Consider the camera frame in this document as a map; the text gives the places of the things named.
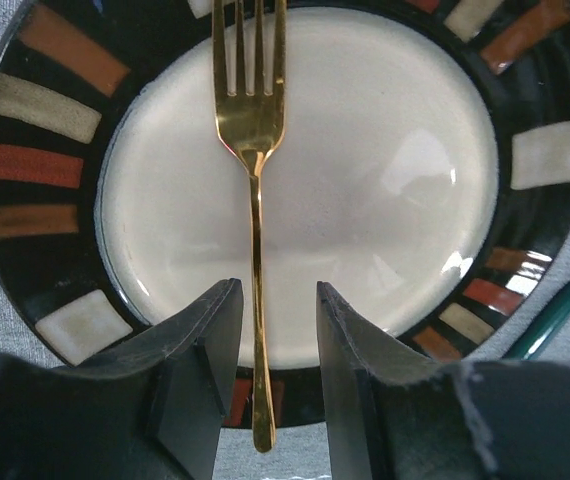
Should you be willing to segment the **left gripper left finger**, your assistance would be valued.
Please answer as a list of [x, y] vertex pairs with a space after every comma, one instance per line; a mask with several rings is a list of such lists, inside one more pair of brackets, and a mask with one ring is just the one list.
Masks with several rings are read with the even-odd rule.
[[208, 479], [243, 316], [237, 279], [81, 365], [0, 353], [0, 479]]

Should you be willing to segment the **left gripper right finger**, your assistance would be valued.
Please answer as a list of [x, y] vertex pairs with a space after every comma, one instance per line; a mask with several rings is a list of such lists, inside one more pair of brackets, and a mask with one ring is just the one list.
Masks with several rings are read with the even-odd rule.
[[570, 362], [439, 363], [326, 282], [317, 339], [336, 479], [570, 479]]

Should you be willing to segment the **gold spoon green handle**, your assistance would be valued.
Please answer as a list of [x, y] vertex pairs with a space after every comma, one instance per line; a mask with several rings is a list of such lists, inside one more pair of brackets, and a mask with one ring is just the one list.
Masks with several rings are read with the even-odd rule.
[[570, 281], [541, 309], [503, 355], [507, 360], [535, 360], [570, 318]]

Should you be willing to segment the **dark rimmed dinner plate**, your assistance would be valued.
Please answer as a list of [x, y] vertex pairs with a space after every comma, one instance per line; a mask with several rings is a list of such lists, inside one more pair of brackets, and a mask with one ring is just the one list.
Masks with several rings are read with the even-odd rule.
[[[0, 43], [0, 283], [78, 365], [214, 283], [252, 287], [220, 142], [214, 25], [254, 1], [26, 1]], [[570, 1], [292, 1], [262, 170], [276, 423], [324, 418], [316, 285], [448, 362], [511, 318], [570, 232]]]

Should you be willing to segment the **gold fork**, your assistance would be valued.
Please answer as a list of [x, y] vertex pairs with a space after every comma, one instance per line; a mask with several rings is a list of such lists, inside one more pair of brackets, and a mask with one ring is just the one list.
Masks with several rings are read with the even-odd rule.
[[270, 452], [276, 443], [276, 420], [265, 329], [262, 272], [262, 171], [282, 143], [285, 132], [286, 8], [275, 3], [272, 74], [266, 82], [264, 65], [264, 3], [255, 8], [254, 89], [247, 88], [244, 42], [244, 3], [235, 3], [236, 89], [229, 90], [224, 3], [212, 2], [213, 82], [215, 123], [222, 144], [246, 170], [250, 188], [252, 308], [254, 367], [252, 432], [255, 449]]

